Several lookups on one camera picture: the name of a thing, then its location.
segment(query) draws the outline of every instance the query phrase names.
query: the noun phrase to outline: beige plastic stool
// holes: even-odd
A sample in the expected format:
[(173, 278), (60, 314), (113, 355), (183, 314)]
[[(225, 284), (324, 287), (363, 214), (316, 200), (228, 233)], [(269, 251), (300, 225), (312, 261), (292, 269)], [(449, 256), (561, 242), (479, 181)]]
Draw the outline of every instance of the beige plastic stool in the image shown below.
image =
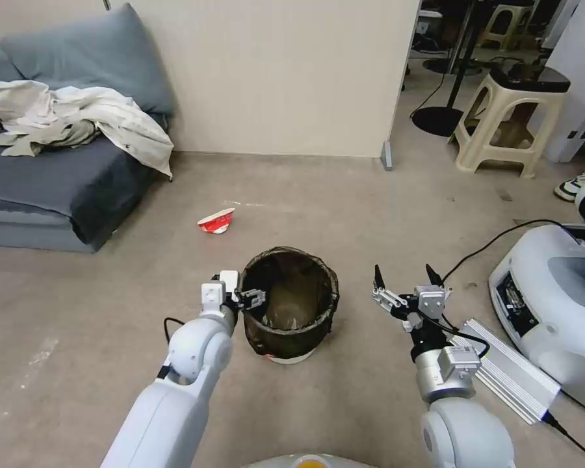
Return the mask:
[[(481, 34), (477, 45), (481, 46), (487, 41), (492, 41), (498, 42), (502, 51), (514, 49), (524, 38), (532, 11), (532, 6), (498, 5), (492, 14), (492, 18), (488, 21), (485, 31)], [(505, 12), (511, 13), (512, 15), (509, 26), (507, 26), (507, 29), (502, 34), (493, 32), (495, 30), (496, 20)]]
[[(474, 173), (486, 160), (511, 161), (523, 165), (521, 177), (533, 177), (569, 87), (568, 79), (552, 68), (517, 65), (508, 74), (492, 68), (449, 139), (460, 145), (458, 169)], [(486, 96), (487, 107), (479, 110)], [(542, 124), (531, 135), (527, 124), (538, 105)], [(510, 111), (509, 120), (503, 120)]]

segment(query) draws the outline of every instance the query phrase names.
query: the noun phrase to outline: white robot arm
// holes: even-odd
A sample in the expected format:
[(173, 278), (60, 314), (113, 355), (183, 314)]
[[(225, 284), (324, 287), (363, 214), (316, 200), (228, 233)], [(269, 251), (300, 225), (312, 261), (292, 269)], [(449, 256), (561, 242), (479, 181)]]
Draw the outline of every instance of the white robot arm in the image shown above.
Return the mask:
[[(199, 317), (173, 334), (158, 376), (137, 398), (102, 468), (190, 467), (206, 427), (213, 389), (231, 358), (230, 337), (238, 318), (238, 302), (250, 309), (265, 300), (261, 291), (237, 297), (238, 275), (223, 271), (218, 280), (201, 286)], [(505, 427), (467, 399), (474, 395), (471, 376), (480, 365), (478, 356), (473, 355), (472, 348), (450, 346), (443, 333), (423, 320), (413, 307), (417, 304), (432, 315), (441, 313), (444, 291), (424, 286), (417, 287), (413, 295), (397, 296), (376, 285), (373, 298), (404, 321), (414, 341), (411, 355), (417, 367), (417, 381), (422, 399), (430, 405), (422, 416), (423, 447), (433, 466), (513, 467), (514, 448)], [(329, 460), (324, 466), (366, 467), (336, 457)], [(278, 458), (255, 466), (297, 466), (289, 465), (290, 461)]]
[(208, 402), (232, 353), (238, 306), (227, 291), (238, 272), (201, 285), (202, 311), (169, 342), (158, 377), (136, 399), (102, 468), (188, 468), (208, 420)]

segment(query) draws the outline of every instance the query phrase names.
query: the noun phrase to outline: black stool seat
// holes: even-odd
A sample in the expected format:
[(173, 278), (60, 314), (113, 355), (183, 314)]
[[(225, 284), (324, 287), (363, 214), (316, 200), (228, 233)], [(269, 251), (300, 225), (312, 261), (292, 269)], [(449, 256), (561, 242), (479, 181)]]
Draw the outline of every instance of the black stool seat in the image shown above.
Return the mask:
[(568, 78), (542, 65), (515, 64), (502, 67), (495, 64), (489, 75), (503, 88), (516, 91), (564, 93), (570, 87)]

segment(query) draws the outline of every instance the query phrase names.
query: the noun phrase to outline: beige wall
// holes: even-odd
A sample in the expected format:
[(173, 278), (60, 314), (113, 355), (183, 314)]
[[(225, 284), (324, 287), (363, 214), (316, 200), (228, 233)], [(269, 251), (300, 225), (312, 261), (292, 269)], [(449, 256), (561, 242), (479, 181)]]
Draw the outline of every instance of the beige wall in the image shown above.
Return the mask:
[[(379, 156), (419, 0), (131, 4), (155, 40), (176, 94), (177, 149)], [(29, 5), (23, 14), (13, 11), (23, 5)], [(101, 0), (43, 5), (47, 11), (39, 14), (37, 1), (1, 1), (0, 29), (31, 29), (27, 15), (41, 27), (102, 9)]]
[(100, 13), (102, 0), (0, 0), (0, 38)]

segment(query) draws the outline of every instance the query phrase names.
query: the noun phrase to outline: trash bin rim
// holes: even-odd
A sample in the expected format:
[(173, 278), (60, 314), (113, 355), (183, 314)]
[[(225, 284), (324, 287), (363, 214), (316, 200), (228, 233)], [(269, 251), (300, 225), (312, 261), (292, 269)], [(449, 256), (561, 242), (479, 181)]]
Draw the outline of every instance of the trash bin rim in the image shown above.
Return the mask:
[(271, 328), (269, 326), (264, 325), (261, 321), (257, 320), (253, 315), (251, 315), (251, 313), (243, 313), (243, 321), (249, 320), (250, 322), (255, 324), (259, 329), (261, 329), (265, 332), (273, 333), (275, 335), (286, 335), (286, 336), (298, 335), (299, 333), (305, 333), (305, 332), (308, 332), (309, 330), (312, 330), (313, 328), (320, 326), (323, 322), (325, 322), (325, 320), (328, 320), (334, 314), (336, 301), (340, 297), (340, 294), (338, 292), (338, 279), (336, 278), (336, 274), (333, 272), (333, 270), (330, 267), (328, 267), (325, 264), (325, 262), (323, 260), (321, 260), (319, 257), (317, 257), (315, 255), (311, 255), (310, 253), (304, 252), (303, 250), (295, 248), (295, 247), (278, 246), (278, 247), (273, 247), (271, 249), (268, 249), (268, 250), (265, 250), (265, 251), (259, 253), (258, 255), (256, 255), (254, 258), (252, 258), (249, 261), (249, 263), (245, 266), (243, 271), (240, 273), (239, 291), (242, 291), (242, 285), (244, 283), (246, 271), (249, 268), (251, 268), (258, 261), (264, 259), (265, 257), (267, 257), (269, 255), (280, 254), (280, 253), (281, 254), (289, 254), (289, 253), (301, 254), (305, 257), (310, 258), (323, 271), (325, 271), (325, 274), (328, 276), (328, 278), (330, 279), (330, 283), (331, 283), (331, 301), (330, 301), (329, 306), (327, 307), (325, 312), (323, 312), (319, 317), (317, 317), (312, 323), (310, 323), (304, 327), (301, 327), (301, 328), (296, 328), (294, 330), (281, 330), (279, 328)]

